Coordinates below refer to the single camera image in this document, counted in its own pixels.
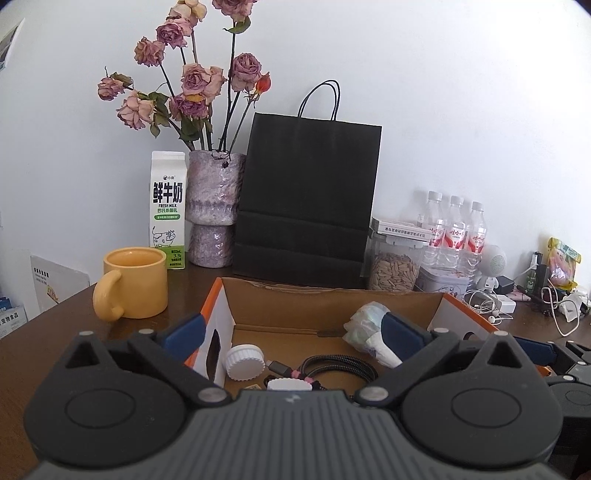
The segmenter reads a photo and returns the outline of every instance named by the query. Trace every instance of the jar of seeds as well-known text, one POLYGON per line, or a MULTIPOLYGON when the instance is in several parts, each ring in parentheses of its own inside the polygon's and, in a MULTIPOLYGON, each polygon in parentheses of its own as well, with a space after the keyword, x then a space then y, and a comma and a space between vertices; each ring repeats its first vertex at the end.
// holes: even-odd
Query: jar of seeds
POLYGON ((369 289, 412 291, 431 232, 414 225, 372 219, 366 263, 369 289))

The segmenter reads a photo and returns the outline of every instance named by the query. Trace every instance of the mug handle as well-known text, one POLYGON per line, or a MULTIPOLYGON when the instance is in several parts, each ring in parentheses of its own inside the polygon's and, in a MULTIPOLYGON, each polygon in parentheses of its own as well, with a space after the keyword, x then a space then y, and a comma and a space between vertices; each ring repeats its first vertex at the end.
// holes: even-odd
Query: mug handle
POLYGON ((95 313, 98 318, 105 322, 114 322, 123 316, 123 307, 121 305, 113 306, 111 302, 111 292, 120 278, 120 270, 107 272, 96 284, 95 292, 92 294, 92 305, 95 308, 95 313))

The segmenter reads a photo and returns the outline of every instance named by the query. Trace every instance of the white cable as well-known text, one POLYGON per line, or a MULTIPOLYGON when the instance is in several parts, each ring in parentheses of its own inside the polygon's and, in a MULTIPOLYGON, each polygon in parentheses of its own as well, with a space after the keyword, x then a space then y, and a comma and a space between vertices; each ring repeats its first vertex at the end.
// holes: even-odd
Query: white cable
POLYGON ((556 287, 554 285, 552 285, 552 282, 550 280, 548 280, 548 283, 550 284, 550 286, 554 289, 554 294, 556 295, 556 301, 552 300, 552 290, 550 290, 550 287, 544 287, 542 288, 541 291, 541 297, 542 297, 542 301, 546 304, 546 305, 550 305, 550 313, 552 315, 552 318, 554 319, 554 323, 556 324, 556 328, 558 329, 558 332, 563 336, 563 337, 568 337, 571 333, 573 333, 577 328, 579 328, 579 323, 580 323, 580 319, 581 319, 581 312, 579 310, 579 307, 577 307, 577 304, 573 301, 573 300, 561 300, 558 301, 558 292, 556 291, 556 287), (550 301, 545 301, 544 300, 544 290, 548 290, 548 298, 550 299, 550 301), (555 309, 557 309, 560 305, 562 305, 563 303, 567 303, 570 302, 574 305, 575 310, 577 311, 577 325, 575 326, 575 328, 573 328, 569 333, 563 333, 562 330, 560 330, 560 327, 558 326, 558 321, 556 320, 556 314, 554 313, 555 309))

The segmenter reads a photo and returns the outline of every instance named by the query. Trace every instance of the bottle label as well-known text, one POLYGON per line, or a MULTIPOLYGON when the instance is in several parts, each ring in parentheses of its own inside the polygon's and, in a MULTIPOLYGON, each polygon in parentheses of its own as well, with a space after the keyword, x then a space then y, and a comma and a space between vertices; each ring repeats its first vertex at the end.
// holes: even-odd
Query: bottle label
POLYGON ((443 237, 443 246, 449 248, 462 249, 466 241, 465 228, 450 228, 443 237))
POLYGON ((431 247, 440 247, 443 242, 443 235, 445 234, 445 226, 430 225, 429 230, 431 230, 431 242, 429 245, 431 247))
POLYGON ((484 247, 485 233, 473 233, 468 237, 468 251, 474 254, 482 253, 482 247, 484 247))

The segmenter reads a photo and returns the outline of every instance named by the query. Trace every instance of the paper bag handle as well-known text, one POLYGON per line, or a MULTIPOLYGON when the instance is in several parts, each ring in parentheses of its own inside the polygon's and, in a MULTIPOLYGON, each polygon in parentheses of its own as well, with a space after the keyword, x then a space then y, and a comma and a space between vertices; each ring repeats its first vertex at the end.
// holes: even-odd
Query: paper bag handle
POLYGON ((333 112, 332 112, 332 115, 330 116, 330 119, 332 121, 336 120, 336 115, 337 115, 337 113, 339 113, 339 105, 340 105, 340 85, 339 85, 339 82, 337 82, 336 80, 325 80, 321 84, 316 85, 312 89, 312 91, 308 95, 306 95, 306 98, 304 98, 304 101, 301 103, 300 109, 297 112, 298 118, 301 118, 301 116, 304 114, 304 108, 306 108, 306 104, 308 102, 308 99, 312 95, 312 93, 314 93, 316 90, 318 90, 323 85, 328 85, 330 88, 333 89, 333 92, 335 94, 335 107, 333 108, 333 112))

